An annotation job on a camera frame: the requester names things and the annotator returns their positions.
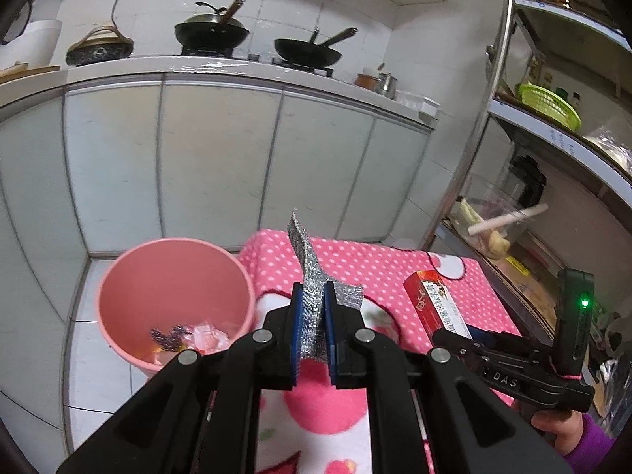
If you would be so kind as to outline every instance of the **green plastic basket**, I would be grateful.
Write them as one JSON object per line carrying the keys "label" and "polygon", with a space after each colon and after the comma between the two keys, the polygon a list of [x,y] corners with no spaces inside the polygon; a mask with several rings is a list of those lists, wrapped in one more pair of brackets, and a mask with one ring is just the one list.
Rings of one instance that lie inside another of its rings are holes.
{"label": "green plastic basket", "polygon": [[579,130],[581,126],[579,115],[557,94],[532,83],[520,85],[518,92],[520,99],[528,107],[548,115],[573,132]]}

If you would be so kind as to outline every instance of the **red and white box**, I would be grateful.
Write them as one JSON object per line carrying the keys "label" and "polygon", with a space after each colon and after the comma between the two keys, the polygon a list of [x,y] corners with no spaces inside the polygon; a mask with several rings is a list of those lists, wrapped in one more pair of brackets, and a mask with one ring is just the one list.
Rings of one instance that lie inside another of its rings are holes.
{"label": "red and white box", "polygon": [[404,281],[404,288],[431,342],[432,335],[440,328],[472,338],[448,287],[437,271],[412,273]]}

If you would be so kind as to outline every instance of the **hand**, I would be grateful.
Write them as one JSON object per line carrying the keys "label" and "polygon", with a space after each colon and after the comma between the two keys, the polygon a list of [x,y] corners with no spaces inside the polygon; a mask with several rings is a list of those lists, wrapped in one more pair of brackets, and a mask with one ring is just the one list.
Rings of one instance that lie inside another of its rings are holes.
{"label": "hand", "polygon": [[557,435],[554,447],[562,456],[577,447],[584,432],[581,413],[573,410],[540,410],[533,414],[531,424],[534,428]]}

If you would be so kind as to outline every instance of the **purple sleeve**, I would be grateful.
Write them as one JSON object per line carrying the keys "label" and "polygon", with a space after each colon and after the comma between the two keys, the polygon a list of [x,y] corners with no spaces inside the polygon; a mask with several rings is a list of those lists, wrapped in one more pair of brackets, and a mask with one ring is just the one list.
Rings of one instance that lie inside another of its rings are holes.
{"label": "purple sleeve", "polygon": [[613,440],[595,424],[587,413],[582,415],[584,432],[577,447],[565,456],[574,474],[590,474],[606,455]]}

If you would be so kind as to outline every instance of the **person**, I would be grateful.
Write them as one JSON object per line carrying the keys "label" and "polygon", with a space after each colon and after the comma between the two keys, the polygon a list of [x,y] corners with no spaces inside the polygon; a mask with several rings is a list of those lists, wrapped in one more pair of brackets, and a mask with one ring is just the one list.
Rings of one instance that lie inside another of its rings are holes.
{"label": "person", "polygon": [[557,435],[555,450],[564,456],[574,474],[590,474],[601,462],[614,440],[587,413],[573,410],[539,410],[531,424]]}

